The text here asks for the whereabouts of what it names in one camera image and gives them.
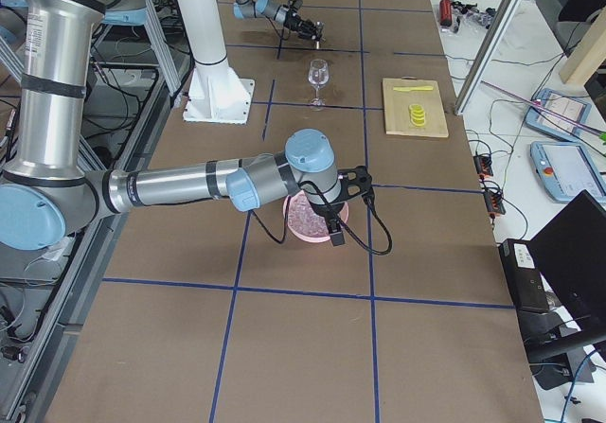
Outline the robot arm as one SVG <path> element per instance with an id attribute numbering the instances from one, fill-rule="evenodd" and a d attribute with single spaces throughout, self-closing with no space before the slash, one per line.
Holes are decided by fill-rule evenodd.
<path id="1" fill-rule="evenodd" d="M 107 14 L 140 0 L 25 0 L 27 34 L 19 132 L 1 170 L 1 240 L 39 250 L 139 207 L 229 200 L 242 212 L 303 193 L 334 222 L 347 197 L 329 139 L 295 132 L 277 153 L 153 169 L 122 151 L 111 168 L 79 165 L 89 56 Z"/>
<path id="2" fill-rule="evenodd" d="M 302 0 L 289 0 L 287 4 L 280 4 L 276 0 L 234 0 L 233 12 L 238 19 L 265 18 L 276 22 L 288 32 L 294 32 L 298 38 L 314 42 L 318 47 L 324 24 L 302 18 L 299 14 L 302 7 Z"/>

